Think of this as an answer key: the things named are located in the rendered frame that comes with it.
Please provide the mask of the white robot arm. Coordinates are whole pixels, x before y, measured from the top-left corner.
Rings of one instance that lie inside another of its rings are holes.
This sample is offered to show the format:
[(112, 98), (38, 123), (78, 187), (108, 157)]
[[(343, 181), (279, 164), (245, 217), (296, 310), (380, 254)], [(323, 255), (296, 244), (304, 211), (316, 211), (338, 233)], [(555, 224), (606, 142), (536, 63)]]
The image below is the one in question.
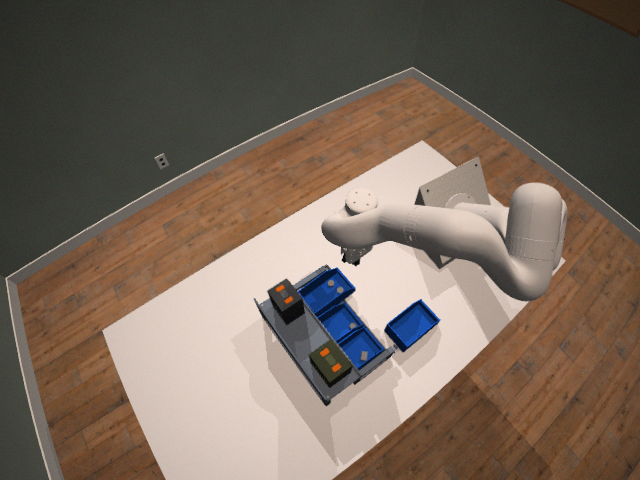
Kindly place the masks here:
[(567, 206), (555, 188), (543, 183), (518, 187), (509, 207), (477, 204), (465, 193), (450, 197), (443, 208), (377, 206), (372, 191), (350, 191), (345, 206), (322, 222), (324, 237), (347, 249), (393, 241), (468, 260), (520, 301), (536, 300), (547, 291), (561, 259)]

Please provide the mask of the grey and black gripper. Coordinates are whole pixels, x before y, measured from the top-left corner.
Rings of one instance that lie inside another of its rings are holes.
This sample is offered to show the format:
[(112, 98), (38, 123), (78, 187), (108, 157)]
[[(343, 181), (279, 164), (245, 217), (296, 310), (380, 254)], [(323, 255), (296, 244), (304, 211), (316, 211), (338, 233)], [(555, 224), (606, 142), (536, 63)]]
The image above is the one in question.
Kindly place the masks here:
[[(348, 264), (354, 264), (356, 267), (360, 264), (360, 258), (369, 253), (372, 250), (373, 246), (360, 248), (360, 249), (347, 249), (341, 247), (341, 255), (343, 254), (342, 261)], [(358, 260), (359, 259), (359, 260)], [(355, 262), (356, 261), (356, 262)]]

